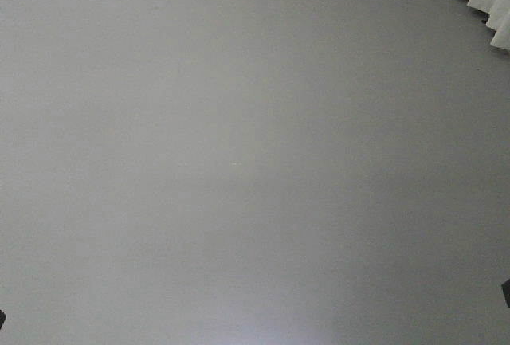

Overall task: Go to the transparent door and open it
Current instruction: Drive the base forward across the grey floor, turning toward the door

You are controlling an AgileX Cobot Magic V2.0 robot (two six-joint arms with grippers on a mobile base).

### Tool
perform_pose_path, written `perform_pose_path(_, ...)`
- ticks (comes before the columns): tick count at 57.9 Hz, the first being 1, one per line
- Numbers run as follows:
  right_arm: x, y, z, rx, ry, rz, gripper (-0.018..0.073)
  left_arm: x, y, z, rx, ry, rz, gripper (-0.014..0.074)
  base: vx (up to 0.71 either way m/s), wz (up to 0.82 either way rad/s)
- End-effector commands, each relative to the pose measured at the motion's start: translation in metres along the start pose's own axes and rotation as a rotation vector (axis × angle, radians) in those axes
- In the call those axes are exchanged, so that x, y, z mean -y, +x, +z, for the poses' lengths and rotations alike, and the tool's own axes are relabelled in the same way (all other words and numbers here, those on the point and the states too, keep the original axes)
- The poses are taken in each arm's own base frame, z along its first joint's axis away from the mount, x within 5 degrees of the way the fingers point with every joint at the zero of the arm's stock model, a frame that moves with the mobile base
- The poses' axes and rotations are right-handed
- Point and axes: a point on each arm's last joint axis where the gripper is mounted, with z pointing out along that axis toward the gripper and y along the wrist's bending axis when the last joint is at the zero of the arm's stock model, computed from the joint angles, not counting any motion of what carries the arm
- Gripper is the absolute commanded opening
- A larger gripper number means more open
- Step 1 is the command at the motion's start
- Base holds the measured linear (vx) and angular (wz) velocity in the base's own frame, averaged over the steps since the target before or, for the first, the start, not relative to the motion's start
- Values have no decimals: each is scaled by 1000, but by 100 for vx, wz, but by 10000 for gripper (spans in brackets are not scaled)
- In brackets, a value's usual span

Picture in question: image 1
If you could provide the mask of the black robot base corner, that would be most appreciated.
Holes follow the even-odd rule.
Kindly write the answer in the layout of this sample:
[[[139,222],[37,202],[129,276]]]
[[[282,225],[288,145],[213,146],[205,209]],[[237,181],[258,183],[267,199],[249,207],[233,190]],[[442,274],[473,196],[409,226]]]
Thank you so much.
[[[0,310],[0,329],[2,330],[2,326],[6,321],[6,313]]]
[[[501,290],[504,295],[504,300],[508,308],[510,308],[510,280],[506,280],[501,285]]]

